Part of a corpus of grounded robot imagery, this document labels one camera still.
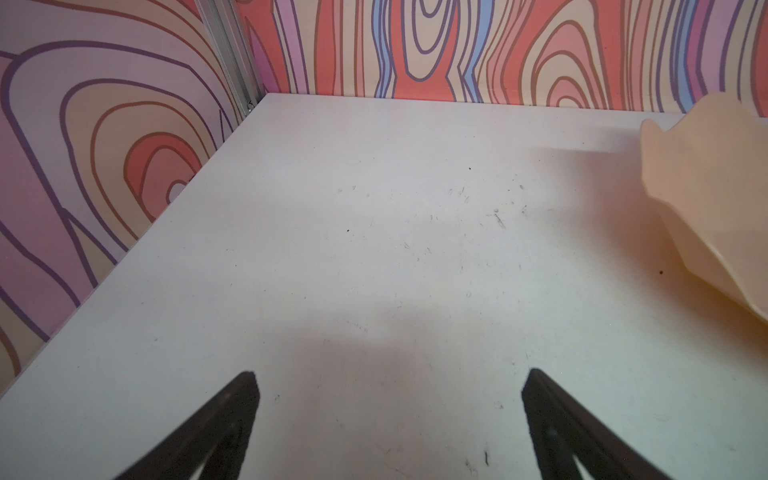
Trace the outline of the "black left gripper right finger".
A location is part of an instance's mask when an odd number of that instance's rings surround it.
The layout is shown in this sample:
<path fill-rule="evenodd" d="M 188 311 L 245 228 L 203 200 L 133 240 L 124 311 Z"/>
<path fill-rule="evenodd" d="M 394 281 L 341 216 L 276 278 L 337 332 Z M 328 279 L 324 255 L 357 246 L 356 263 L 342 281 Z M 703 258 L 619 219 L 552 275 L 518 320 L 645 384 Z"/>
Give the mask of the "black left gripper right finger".
<path fill-rule="evenodd" d="M 543 479 L 666 479 L 543 370 L 529 371 L 522 400 Z"/>

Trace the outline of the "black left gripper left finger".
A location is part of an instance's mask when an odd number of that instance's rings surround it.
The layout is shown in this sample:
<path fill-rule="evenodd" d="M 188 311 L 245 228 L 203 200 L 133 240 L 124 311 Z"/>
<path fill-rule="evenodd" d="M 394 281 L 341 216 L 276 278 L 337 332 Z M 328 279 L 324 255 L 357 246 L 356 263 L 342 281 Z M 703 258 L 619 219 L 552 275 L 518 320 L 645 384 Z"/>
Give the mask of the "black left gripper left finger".
<path fill-rule="evenodd" d="M 255 374 L 243 371 L 120 479 L 237 479 L 260 402 Z"/>

